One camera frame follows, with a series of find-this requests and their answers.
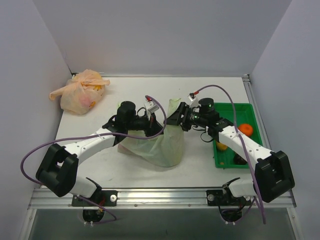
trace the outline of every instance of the orange plastic bag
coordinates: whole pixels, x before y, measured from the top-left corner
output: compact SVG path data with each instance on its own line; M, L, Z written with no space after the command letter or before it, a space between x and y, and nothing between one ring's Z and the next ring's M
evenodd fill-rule
M82 115L101 100L106 91L105 85L109 84L110 81L103 80L98 72L86 69L69 79L66 86L51 92L49 99L53 101L61 96L63 110Z

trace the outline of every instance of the white wall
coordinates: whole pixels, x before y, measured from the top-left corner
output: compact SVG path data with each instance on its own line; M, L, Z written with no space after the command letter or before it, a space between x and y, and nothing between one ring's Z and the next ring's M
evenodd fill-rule
M271 146L289 155L308 240L320 234L319 11L319 0L292 0L252 73Z
M33 0L73 72L251 73L291 0Z
M34 187L20 161L54 139L61 111L48 96L70 73L31 0L1 2L0 32L0 238L15 240ZM28 173L35 175L43 154L27 161Z

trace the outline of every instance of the plastic bag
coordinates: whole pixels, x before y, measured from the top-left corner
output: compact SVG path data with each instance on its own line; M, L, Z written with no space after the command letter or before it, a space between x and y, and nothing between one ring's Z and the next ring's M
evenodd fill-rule
M179 106L181 99L170 99L167 115L170 116ZM129 135L145 137L143 131L129 131ZM185 147L184 131L181 126L167 125L164 134L152 139L125 138L118 144L118 152L138 155L160 167L172 167L182 160Z
M63 110L82 115L101 100L106 91L105 85L109 84L110 81L103 80L98 72L86 69L69 79L66 86L51 92L49 98L53 101L61 96Z

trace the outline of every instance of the green bin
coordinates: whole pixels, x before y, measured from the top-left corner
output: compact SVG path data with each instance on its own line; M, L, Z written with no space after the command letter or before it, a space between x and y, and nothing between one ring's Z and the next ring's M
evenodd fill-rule
M253 141L262 145L258 124L256 121L254 109L250 103L235 103L236 121L240 124L250 124L253 127L253 134L250 137ZM220 116L234 122L234 113L231 103L214 103L215 110ZM217 168L223 169L248 169L248 164L238 165L234 163L235 152L228 147L226 151L219 151L216 147L216 141L213 141L214 161Z

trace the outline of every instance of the white table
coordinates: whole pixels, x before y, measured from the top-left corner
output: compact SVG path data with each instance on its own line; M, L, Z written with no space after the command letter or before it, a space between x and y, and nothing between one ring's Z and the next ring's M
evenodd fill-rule
M158 100L166 110L169 99L182 98L200 87L216 84L225 88L235 103L248 103L244 83L240 77L109 77L111 84L103 100L86 115L64 112L57 139L90 135L104 125L117 111L118 104L132 101L136 108L143 106L145 95ZM199 98L211 97L216 103L229 103L218 88L207 88ZM161 111L157 120L162 123ZM155 166L144 159L118 153L117 147L105 149L82 163L78 175L89 177L103 188L179 188L220 187L236 177L250 178L248 169L215 167L212 143L200 139L194 130L185 132L185 152L181 163L174 167Z

